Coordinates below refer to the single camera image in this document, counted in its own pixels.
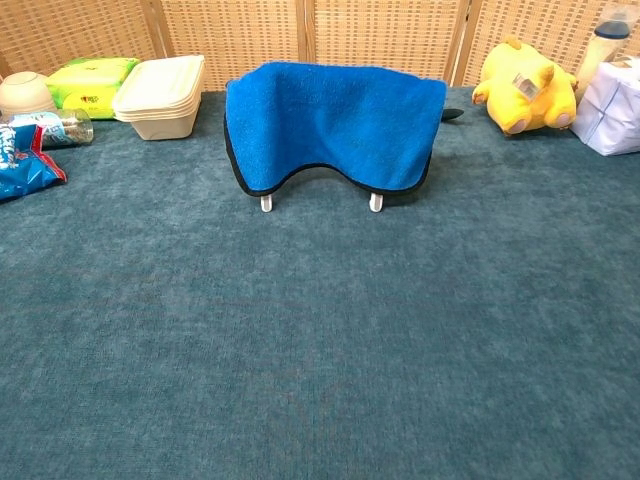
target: white bag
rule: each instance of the white bag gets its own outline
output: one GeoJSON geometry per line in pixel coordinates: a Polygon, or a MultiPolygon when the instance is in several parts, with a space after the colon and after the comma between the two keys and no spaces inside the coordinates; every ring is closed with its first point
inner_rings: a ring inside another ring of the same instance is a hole
{"type": "Polygon", "coordinates": [[[640,63],[601,63],[571,130],[601,155],[640,151],[640,63]]]}

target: white leg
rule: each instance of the white leg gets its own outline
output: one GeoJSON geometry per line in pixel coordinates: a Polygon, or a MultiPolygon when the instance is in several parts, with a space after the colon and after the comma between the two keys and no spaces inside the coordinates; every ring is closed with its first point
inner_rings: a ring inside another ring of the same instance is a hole
{"type": "Polygon", "coordinates": [[[369,208],[372,212],[378,213],[382,210],[382,195],[378,195],[377,193],[371,194],[371,199],[369,200],[369,208]]]}
{"type": "Polygon", "coordinates": [[[273,200],[271,198],[271,195],[260,197],[260,207],[262,207],[262,211],[265,213],[271,211],[271,209],[273,208],[273,200]]]}

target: teal carpet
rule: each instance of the teal carpet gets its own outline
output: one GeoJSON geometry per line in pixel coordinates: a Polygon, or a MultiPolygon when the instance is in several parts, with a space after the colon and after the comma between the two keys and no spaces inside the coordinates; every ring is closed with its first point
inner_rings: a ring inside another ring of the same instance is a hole
{"type": "Polygon", "coordinates": [[[322,169],[262,213],[221,94],[54,151],[0,205],[0,478],[640,478],[640,155],[469,99],[380,214],[322,169]]]}

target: towel black trim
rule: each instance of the towel black trim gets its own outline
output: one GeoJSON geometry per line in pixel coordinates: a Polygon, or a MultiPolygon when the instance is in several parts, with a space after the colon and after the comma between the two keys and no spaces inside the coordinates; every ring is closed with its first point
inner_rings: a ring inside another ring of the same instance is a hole
{"type": "Polygon", "coordinates": [[[310,163],[310,164],[307,164],[307,165],[303,165],[302,167],[297,168],[293,172],[289,173],[286,177],[284,177],[280,181],[280,183],[278,183],[273,188],[269,188],[267,190],[252,190],[252,189],[249,188],[249,185],[247,185],[247,182],[245,181],[244,177],[242,176],[242,173],[240,172],[240,167],[238,166],[238,161],[236,159],[236,154],[233,151],[233,145],[231,144],[231,138],[229,136],[229,127],[227,126],[227,116],[226,115],[224,116],[224,140],[225,140],[225,143],[226,143],[226,146],[227,146],[227,155],[229,156],[229,159],[231,160],[231,167],[233,168],[233,174],[235,175],[236,180],[238,181],[238,184],[240,185],[240,188],[242,188],[242,190],[247,195],[251,195],[252,197],[263,197],[265,195],[271,195],[276,190],[278,190],[282,185],[284,185],[284,183],[287,180],[289,180],[291,177],[293,177],[296,173],[301,172],[303,170],[307,170],[308,168],[316,168],[316,167],[325,167],[325,168],[330,168],[331,170],[335,170],[340,175],[342,175],[344,178],[346,178],[351,183],[353,183],[355,186],[360,187],[363,190],[366,190],[367,192],[376,193],[378,195],[407,194],[407,193],[411,193],[411,192],[417,190],[418,188],[420,188],[422,186],[424,181],[427,179],[427,174],[429,173],[429,165],[431,164],[431,152],[430,152],[429,153],[429,158],[427,158],[427,164],[426,164],[426,166],[424,168],[424,171],[422,172],[422,175],[420,176],[420,179],[418,180],[418,182],[415,185],[413,185],[413,186],[411,186],[409,188],[405,188],[403,190],[384,190],[384,189],[380,189],[380,188],[369,187],[368,185],[365,185],[363,183],[356,182],[355,180],[349,178],[343,172],[338,170],[333,165],[328,165],[326,163],[310,163]]]}

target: white bowl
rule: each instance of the white bowl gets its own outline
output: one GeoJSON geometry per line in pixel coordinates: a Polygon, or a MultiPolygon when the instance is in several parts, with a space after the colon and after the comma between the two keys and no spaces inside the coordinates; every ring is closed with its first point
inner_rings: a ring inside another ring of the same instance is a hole
{"type": "Polygon", "coordinates": [[[31,113],[55,109],[44,75],[18,72],[0,84],[0,110],[7,114],[31,113]]]}

